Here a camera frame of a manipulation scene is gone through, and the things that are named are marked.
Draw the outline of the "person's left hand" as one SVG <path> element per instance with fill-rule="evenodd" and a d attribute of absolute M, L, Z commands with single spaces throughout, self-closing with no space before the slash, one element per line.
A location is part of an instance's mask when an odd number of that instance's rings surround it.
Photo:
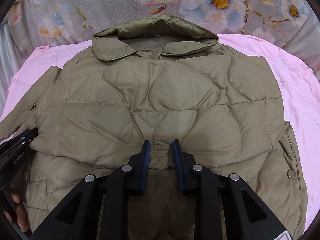
<path fill-rule="evenodd" d="M 5 208 L 2 208 L 2 210 L 9 222 L 12 223 L 12 221 L 14 220 L 20 227 L 20 230 L 23 233 L 26 233 L 30 229 L 30 224 L 26 210 L 21 202 L 19 191 L 17 190 L 17 185 L 15 183 L 11 183 L 8 187 L 7 192 L 9 193 L 11 200 L 15 203 L 14 210 L 16 213 L 16 218 L 12 219 L 10 213 L 8 213 Z"/>

